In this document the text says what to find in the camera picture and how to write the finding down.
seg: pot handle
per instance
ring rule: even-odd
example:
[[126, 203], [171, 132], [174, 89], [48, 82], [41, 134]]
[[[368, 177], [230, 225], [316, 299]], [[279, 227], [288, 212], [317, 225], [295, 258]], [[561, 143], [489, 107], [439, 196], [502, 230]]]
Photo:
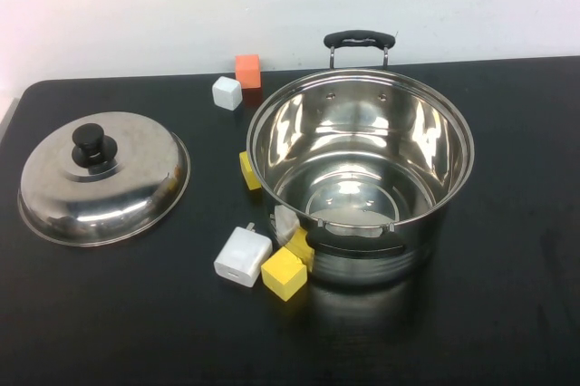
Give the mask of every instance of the pot handle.
[[324, 38], [324, 45], [330, 48], [330, 68], [334, 69], [334, 49], [344, 46], [374, 46], [384, 51], [382, 67], [387, 68], [389, 50], [395, 45], [395, 38], [390, 34], [376, 33], [366, 30], [341, 31], [328, 34]]
[[402, 255], [407, 248], [400, 236], [388, 230], [380, 236], [369, 238], [336, 235], [324, 227], [309, 230], [306, 244], [328, 255], [364, 259]]

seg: metal lid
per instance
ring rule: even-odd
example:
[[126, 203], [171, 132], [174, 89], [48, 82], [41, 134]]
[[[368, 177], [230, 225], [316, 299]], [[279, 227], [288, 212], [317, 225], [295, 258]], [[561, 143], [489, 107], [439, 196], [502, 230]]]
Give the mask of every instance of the metal lid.
[[30, 155], [18, 207], [39, 236], [100, 246], [153, 226], [189, 181], [181, 140], [156, 121], [103, 112], [54, 131]]

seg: lid knob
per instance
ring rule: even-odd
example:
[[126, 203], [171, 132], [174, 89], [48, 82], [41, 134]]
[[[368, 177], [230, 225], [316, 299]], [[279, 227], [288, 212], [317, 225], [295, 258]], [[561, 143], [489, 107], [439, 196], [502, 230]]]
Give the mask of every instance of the lid knob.
[[72, 160], [85, 168], [111, 161], [117, 154], [117, 143], [105, 135], [96, 123], [85, 123], [72, 133]]

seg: orange block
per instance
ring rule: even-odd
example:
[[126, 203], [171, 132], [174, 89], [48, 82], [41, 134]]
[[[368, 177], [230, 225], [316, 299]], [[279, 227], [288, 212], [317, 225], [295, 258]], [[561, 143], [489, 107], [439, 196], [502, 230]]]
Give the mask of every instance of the orange block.
[[262, 87], [260, 77], [260, 57], [254, 55], [236, 56], [236, 81], [242, 84], [242, 89], [259, 89]]

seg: black table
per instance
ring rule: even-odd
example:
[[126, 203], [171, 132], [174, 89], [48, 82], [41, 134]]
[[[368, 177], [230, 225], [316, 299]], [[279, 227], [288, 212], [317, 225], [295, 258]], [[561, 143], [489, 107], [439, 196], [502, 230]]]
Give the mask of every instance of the black table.
[[[475, 137], [439, 250], [396, 285], [310, 282], [286, 304], [214, 274], [235, 226], [266, 232], [238, 169], [255, 109], [215, 107], [218, 75], [29, 88], [0, 145], [0, 383], [578, 384], [580, 57], [391, 69], [450, 98]], [[264, 93], [306, 73], [266, 72]], [[18, 216], [21, 170], [52, 130], [99, 111], [174, 131], [192, 179], [139, 238], [57, 246]]]

